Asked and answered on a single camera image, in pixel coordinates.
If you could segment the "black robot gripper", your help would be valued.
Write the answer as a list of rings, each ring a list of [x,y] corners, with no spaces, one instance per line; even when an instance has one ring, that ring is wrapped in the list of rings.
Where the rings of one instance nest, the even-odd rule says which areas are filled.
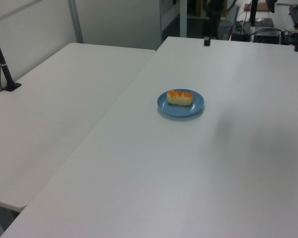
[[[225,15],[228,12],[227,0],[207,0],[206,12],[208,15],[220,14]],[[220,21],[216,15],[206,19],[204,23],[204,46],[210,46],[211,38],[217,34],[218,40],[229,40],[233,28],[233,22],[228,20]]]

